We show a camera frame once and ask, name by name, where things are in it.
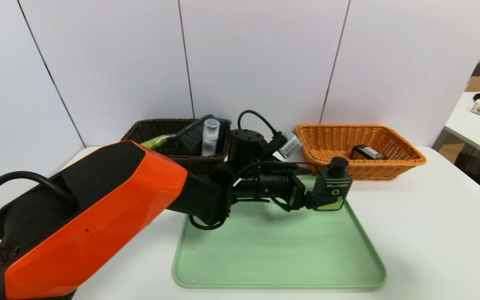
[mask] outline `white cap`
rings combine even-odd
[[[220,122],[213,118],[205,120],[203,127],[203,138],[208,140],[216,140],[220,135]]]

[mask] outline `brush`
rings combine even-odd
[[[201,144],[203,142],[203,128],[204,122],[208,118],[214,118],[213,115],[206,115],[202,118],[190,123],[181,131],[174,135],[160,135],[156,138],[148,140],[146,142],[141,143],[141,145],[145,148],[149,149],[156,149],[160,146],[166,144],[167,142],[174,142],[178,140],[186,149],[189,154],[197,155],[198,152],[201,151]]]

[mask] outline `orange wicker basket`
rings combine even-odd
[[[349,160],[349,174],[357,180],[392,180],[407,170],[424,165],[425,157],[393,129],[381,125],[306,124],[296,128],[303,153],[314,174],[335,156]],[[388,160],[352,160],[356,145],[366,144]]]

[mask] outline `green tray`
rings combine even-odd
[[[312,189],[314,176],[302,176]],[[286,212],[269,203],[233,205],[216,230],[187,220],[173,263],[185,288],[374,288],[385,267],[351,207]]]

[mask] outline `white wall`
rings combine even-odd
[[[52,175],[83,145],[63,107],[16,1],[0,1],[0,175]],[[34,186],[0,187],[0,208]]]
[[[21,0],[86,146],[136,121],[192,118],[175,0]]]
[[[323,123],[432,146],[480,58],[480,1],[352,0]]]
[[[181,0],[196,117],[318,123],[348,0]],[[244,127],[271,137],[255,117]]]

